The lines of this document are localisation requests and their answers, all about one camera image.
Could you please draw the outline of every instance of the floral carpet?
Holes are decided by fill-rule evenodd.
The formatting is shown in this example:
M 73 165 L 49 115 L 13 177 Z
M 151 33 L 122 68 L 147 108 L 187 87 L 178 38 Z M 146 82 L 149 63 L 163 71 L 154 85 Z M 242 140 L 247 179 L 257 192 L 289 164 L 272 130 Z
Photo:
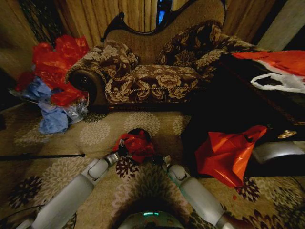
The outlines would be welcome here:
M 190 117 L 180 112 L 89 114 L 65 133 L 39 133 L 41 114 L 23 104 L 2 112 L 0 155 L 80 155 L 25 161 L 0 161 L 0 228 L 15 228 L 37 211 L 94 158 L 109 153 L 124 132 L 143 128 L 158 154 L 183 165 L 180 133 Z M 305 177 L 245 177 L 244 187 L 228 188 L 214 178 L 199 181 L 228 214 L 256 229 L 305 228 Z M 189 229 L 214 228 L 200 219 L 160 167 L 121 158 L 64 228 L 116 228 L 132 210 L 167 210 Z

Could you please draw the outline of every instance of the beige curtain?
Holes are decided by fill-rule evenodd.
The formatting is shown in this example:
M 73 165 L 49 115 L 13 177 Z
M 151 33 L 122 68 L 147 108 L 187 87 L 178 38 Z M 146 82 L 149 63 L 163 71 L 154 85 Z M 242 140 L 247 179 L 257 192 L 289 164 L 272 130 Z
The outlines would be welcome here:
M 172 0 L 172 10 L 176 11 L 181 8 L 188 0 Z
M 178 10 L 188 0 L 173 0 L 172 10 Z M 223 32 L 251 42 L 276 0 L 226 0 L 227 16 Z
M 136 31 L 156 26 L 158 0 L 55 0 L 67 33 L 85 36 L 88 44 L 100 43 L 108 24 L 124 12 L 125 23 Z

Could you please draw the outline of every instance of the wall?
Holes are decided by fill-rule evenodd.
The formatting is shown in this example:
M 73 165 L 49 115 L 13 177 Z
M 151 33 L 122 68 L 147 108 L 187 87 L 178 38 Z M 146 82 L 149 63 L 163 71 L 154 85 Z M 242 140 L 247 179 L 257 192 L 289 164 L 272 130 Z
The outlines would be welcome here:
M 0 9 L 0 68 L 17 79 L 31 69 L 37 41 L 17 0 L 1 0 Z
M 258 45 L 265 49 L 280 51 L 304 25 L 305 0 L 288 0 Z

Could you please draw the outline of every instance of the pile of plastic bags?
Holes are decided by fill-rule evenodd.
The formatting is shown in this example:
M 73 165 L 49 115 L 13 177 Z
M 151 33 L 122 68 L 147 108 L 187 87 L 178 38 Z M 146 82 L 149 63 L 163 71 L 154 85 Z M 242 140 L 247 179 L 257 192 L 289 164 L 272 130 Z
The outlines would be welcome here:
M 65 82 L 66 72 L 83 57 L 89 47 L 84 37 L 57 38 L 55 50 L 41 42 L 33 48 L 33 68 L 23 73 L 11 93 L 38 103 L 44 134 L 66 131 L 87 114 L 87 94 Z

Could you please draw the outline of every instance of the red plastic bag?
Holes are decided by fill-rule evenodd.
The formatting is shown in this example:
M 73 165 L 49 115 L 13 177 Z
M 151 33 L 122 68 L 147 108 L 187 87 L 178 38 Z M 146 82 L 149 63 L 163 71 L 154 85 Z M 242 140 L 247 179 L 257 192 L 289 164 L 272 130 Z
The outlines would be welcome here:
M 290 74 L 305 76 L 305 51 L 302 50 L 240 52 L 232 55 L 239 59 L 261 60 Z
M 198 172 L 229 187 L 243 186 L 254 144 L 266 131 L 265 126 L 256 125 L 239 134 L 209 132 L 208 139 L 195 152 Z
M 89 50 L 85 37 L 73 38 L 63 35 L 56 39 L 56 51 L 48 43 L 42 42 L 34 46 L 34 74 L 39 76 L 51 89 L 60 88 L 63 92 L 53 94 L 51 101 L 59 106 L 68 106 L 83 98 L 84 92 L 65 83 L 67 71 Z
M 18 79 L 18 83 L 16 86 L 16 91 L 20 92 L 24 89 L 26 89 L 26 87 L 34 80 L 35 76 L 33 74 L 33 72 L 23 72 Z
M 124 145 L 128 153 L 132 155 L 132 159 L 138 163 L 142 163 L 145 158 L 155 155 L 153 144 L 147 142 L 144 131 L 141 130 L 138 135 L 123 134 L 116 142 L 115 147 L 112 149 L 116 151 L 119 149 L 120 140 L 124 140 Z

